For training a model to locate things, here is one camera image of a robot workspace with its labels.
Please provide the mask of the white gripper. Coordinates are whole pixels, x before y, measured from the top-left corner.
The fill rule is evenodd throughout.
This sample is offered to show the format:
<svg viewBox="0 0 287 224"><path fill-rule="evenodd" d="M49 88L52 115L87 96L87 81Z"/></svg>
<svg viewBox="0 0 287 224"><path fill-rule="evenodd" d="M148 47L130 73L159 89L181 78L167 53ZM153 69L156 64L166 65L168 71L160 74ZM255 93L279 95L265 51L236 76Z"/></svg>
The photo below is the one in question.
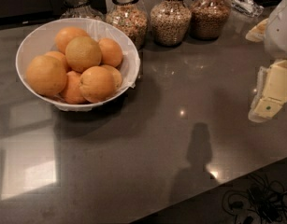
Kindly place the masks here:
<svg viewBox="0 0 287 224"><path fill-rule="evenodd" d="M245 38L251 42L264 40L265 51L271 57L287 59L287 0L281 0L268 20L264 19L252 27ZM286 103L287 60L276 60L268 68L261 66L249 120L261 123L273 119Z"/></svg>

